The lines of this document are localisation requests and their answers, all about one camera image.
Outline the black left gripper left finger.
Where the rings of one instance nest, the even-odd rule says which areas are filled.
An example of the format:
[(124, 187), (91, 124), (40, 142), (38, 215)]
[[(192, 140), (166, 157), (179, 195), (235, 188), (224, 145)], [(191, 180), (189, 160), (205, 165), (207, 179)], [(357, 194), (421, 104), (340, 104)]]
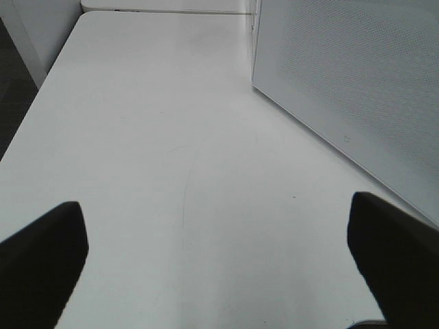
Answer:
[(1, 242), (1, 327), (55, 328), (88, 256), (78, 202), (64, 202)]

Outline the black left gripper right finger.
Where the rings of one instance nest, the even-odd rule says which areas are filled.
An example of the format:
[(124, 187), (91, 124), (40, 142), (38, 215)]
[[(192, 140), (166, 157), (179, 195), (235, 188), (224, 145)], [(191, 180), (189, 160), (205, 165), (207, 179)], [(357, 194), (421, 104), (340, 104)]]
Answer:
[(356, 192), (347, 244), (390, 328), (438, 327), (437, 229)]

